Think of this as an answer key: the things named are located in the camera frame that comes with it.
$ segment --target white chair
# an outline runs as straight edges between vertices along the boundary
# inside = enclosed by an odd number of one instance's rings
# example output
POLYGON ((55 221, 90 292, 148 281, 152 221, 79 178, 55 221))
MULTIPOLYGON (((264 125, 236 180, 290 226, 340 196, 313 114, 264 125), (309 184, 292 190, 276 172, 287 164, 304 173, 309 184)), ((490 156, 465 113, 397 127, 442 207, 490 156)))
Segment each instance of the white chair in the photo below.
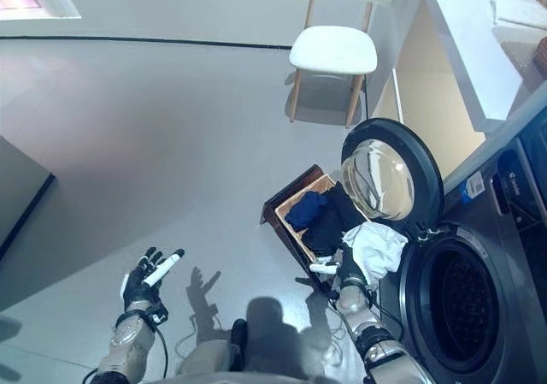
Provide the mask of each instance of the white chair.
POLYGON ((290 62, 297 68, 292 91, 289 115, 294 121, 297 113, 298 93, 302 78, 301 70, 328 74, 352 74, 351 99, 345 126, 349 127, 355 114, 359 92, 365 74, 376 69, 378 58, 373 40, 367 35, 373 3, 389 3, 391 0, 367 1, 362 30, 353 27, 310 27, 315 0, 309 0, 304 30, 292 46, 290 62))

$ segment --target white counter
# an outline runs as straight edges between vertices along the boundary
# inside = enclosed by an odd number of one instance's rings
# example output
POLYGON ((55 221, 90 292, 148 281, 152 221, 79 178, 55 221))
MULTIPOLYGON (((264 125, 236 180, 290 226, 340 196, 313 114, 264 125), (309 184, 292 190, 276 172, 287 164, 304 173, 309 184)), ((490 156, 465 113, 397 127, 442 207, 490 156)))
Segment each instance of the white counter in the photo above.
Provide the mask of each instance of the white counter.
POLYGON ((474 129, 493 132, 507 118, 522 78, 492 33, 491 0, 426 2, 474 129))

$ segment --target washing machine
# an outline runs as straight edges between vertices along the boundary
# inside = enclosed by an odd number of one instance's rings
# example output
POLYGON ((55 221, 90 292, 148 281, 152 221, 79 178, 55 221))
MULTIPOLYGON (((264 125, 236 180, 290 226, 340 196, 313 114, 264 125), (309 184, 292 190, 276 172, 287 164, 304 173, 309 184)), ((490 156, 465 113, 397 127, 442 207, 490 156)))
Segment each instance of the washing machine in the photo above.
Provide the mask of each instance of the washing machine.
POLYGON ((547 109, 444 195, 425 144, 372 119, 346 138, 343 184, 409 238, 380 304, 438 383, 547 382, 547 109))

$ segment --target wooden chair leg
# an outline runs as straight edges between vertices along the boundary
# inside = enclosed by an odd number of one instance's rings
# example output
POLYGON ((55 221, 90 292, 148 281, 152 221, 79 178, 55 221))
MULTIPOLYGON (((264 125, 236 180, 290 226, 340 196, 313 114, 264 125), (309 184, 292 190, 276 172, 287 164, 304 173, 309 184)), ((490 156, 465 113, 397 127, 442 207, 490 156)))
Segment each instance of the wooden chair leg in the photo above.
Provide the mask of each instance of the wooden chair leg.
POLYGON ((291 107, 289 108, 290 121, 294 121, 294 117, 297 114, 298 93, 300 92, 301 79, 302 79, 302 72, 300 72, 300 69, 297 69, 297 74, 294 78, 294 87, 292 88, 291 107))
POLYGON ((345 119, 345 127, 350 127, 353 115, 356 112, 357 101, 359 100, 359 93, 361 93, 362 81, 365 79, 364 74, 356 74, 353 77, 353 83, 351 84, 351 99, 350 107, 348 108, 348 115, 345 119))

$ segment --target washing machine door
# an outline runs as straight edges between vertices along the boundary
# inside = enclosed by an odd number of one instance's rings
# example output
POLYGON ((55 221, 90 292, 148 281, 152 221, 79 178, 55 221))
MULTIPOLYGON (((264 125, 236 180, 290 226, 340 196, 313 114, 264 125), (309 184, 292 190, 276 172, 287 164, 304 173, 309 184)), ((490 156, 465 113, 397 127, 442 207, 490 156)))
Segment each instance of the washing machine door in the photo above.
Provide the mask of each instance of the washing machine door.
POLYGON ((342 184, 376 222, 409 239, 436 227, 443 181, 431 152, 397 121, 374 118, 357 125, 342 148, 342 184))

